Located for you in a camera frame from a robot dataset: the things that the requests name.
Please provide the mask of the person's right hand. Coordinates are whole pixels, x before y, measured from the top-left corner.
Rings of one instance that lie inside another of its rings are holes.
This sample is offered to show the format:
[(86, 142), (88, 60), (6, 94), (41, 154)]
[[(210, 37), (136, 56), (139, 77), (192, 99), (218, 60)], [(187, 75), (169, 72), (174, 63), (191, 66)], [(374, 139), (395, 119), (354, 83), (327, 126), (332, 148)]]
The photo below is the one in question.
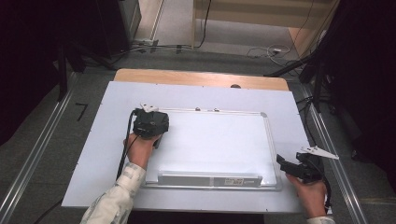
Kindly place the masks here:
[(293, 175), (286, 174), (286, 178), (295, 187), (308, 218), (326, 216), (325, 195), (327, 190), (322, 181), (304, 184)]

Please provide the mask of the whiteboard with aluminium frame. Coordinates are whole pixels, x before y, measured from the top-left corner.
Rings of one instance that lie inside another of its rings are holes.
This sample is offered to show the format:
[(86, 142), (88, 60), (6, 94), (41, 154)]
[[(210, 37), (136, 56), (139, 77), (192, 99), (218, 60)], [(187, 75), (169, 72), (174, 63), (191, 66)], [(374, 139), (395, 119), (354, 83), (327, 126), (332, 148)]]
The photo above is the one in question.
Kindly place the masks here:
[(148, 162), (146, 188), (280, 190), (263, 112), (167, 109), (169, 131)]

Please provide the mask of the large white table sheet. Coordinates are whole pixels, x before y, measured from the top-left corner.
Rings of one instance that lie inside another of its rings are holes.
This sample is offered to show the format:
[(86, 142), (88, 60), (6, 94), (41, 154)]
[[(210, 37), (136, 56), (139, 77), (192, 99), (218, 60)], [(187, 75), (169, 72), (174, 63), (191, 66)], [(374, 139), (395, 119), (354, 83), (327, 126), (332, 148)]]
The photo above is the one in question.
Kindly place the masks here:
[[(161, 111), (263, 112), (267, 115), (276, 151), (287, 161), (309, 143), (289, 91), (112, 81), (108, 84), (64, 198), (64, 205), (85, 207), (116, 180), (123, 140), (133, 109), (156, 105)], [(146, 188), (134, 199), (137, 210), (297, 213), (301, 206), (280, 171), (280, 190)]]

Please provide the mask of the black cabinet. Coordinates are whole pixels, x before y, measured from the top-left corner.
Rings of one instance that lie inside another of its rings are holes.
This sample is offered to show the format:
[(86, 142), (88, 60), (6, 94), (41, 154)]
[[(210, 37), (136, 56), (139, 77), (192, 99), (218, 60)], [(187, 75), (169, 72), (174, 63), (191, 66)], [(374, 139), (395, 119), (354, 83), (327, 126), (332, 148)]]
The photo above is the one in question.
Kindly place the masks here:
[(107, 58), (130, 50), (142, 15), (138, 0), (95, 0), (99, 13), (98, 54)]

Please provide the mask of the person's left hand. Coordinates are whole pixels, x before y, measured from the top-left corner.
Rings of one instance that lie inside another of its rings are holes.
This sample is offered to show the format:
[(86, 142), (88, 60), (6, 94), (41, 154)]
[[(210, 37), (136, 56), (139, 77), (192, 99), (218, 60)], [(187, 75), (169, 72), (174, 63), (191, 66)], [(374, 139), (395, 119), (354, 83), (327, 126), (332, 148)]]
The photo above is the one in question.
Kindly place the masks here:
[(146, 170), (152, 150), (154, 149), (154, 143), (160, 138), (160, 135), (156, 135), (150, 139), (144, 139), (135, 133), (131, 133), (128, 139), (123, 141), (128, 147), (129, 162)]

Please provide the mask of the light wooden shelf unit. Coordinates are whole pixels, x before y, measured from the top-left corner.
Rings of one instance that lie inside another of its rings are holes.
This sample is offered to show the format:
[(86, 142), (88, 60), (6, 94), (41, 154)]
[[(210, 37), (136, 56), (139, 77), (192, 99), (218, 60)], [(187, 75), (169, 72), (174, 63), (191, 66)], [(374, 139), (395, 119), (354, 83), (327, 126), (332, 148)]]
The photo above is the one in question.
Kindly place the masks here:
[(288, 27), (298, 55), (309, 55), (332, 22), (340, 0), (193, 0), (191, 45), (196, 20), (232, 21)]

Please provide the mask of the metal floor rail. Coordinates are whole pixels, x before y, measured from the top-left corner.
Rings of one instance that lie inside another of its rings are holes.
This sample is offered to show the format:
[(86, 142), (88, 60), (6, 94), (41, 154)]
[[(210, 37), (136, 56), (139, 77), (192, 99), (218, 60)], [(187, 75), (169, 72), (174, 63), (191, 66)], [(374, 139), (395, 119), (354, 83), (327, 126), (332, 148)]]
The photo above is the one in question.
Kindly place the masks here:
[(52, 137), (69, 101), (74, 93), (75, 87), (80, 80), (81, 73), (72, 72), (67, 81), (69, 89), (66, 91), (64, 98), (59, 101), (52, 110), (49, 119), (38, 136), (35, 144), (27, 157), (25, 163), (20, 169), (17, 177), (12, 182), (7, 191), (6, 198), (2, 201), (0, 206), (0, 224), (7, 224), (10, 220), (22, 194), (24, 193), (30, 179), (33, 176), (35, 168), (37, 167), (49, 140)]
[[(309, 142), (319, 143), (326, 151), (338, 154), (322, 114), (315, 109), (313, 101), (309, 99), (314, 95), (310, 86), (301, 84), (299, 91), (308, 102), (308, 106), (304, 109), (303, 124)], [(337, 207), (335, 199), (340, 199), (341, 205), (350, 216), (350, 224), (369, 224), (342, 160), (327, 159), (325, 163), (330, 169), (329, 179), (334, 181), (332, 184), (332, 211), (335, 212)]]

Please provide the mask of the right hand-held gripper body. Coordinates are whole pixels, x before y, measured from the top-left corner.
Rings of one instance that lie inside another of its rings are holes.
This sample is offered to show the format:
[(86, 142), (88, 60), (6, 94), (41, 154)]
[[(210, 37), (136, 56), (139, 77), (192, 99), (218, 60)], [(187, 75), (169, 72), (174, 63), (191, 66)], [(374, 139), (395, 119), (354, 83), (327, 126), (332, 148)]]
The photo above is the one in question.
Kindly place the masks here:
[(302, 147), (303, 152), (296, 153), (296, 159), (303, 169), (301, 179), (304, 183), (312, 183), (324, 177), (323, 158), (338, 160), (339, 156), (332, 154), (318, 146)]

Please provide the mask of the dark metal stand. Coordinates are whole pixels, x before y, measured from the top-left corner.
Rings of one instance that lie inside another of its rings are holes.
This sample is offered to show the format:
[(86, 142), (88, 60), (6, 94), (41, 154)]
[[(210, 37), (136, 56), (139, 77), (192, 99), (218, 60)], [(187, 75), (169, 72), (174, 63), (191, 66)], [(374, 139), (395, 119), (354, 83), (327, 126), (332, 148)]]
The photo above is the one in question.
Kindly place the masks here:
[(62, 99), (67, 94), (66, 57), (65, 57), (65, 53), (64, 53), (64, 45), (63, 44), (60, 44), (58, 46), (58, 72), (59, 72), (58, 101), (61, 102)]

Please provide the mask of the wooden table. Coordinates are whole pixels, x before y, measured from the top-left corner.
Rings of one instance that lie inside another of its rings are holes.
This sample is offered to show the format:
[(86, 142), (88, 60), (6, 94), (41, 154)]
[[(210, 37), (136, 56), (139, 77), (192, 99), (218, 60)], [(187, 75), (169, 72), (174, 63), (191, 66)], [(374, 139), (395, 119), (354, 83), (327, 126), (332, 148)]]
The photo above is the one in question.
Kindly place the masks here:
[(114, 80), (224, 88), (238, 86), (240, 89), (250, 90), (289, 90), (287, 81), (281, 77), (251, 77), (222, 73), (159, 69), (120, 69), (116, 72)]

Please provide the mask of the black tape floor mark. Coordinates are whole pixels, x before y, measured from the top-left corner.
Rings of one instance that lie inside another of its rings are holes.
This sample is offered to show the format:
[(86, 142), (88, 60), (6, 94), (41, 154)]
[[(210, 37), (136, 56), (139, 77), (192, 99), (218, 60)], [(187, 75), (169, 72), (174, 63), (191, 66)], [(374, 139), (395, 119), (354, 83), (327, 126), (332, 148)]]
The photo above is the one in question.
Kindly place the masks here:
[(87, 107), (88, 107), (88, 104), (75, 103), (75, 105), (76, 105), (76, 106), (81, 106), (81, 107), (82, 107), (82, 110), (81, 110), (81, 112), (80, 112), (80, 114), (79, 114), (79, 116), (78, 116), (78, 119), (77, 119), (77, 121), (80, 121), (80, 120), (82, 119), (83, 115), (85, 114), (85, 111), (86, 111), (86, 109), (87, 109)]

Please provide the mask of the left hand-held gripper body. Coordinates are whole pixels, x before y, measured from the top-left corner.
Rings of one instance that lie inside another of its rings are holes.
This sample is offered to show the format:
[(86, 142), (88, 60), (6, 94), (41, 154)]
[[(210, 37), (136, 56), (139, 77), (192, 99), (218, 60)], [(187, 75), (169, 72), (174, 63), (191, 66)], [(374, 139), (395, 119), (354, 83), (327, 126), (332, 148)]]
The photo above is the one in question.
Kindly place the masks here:
[(141, 104), (133, 114), (135, 115), (133, 132), (143, 138), (166, 133), (169, 129), (168, 114), (160, 112), (157, 106)]

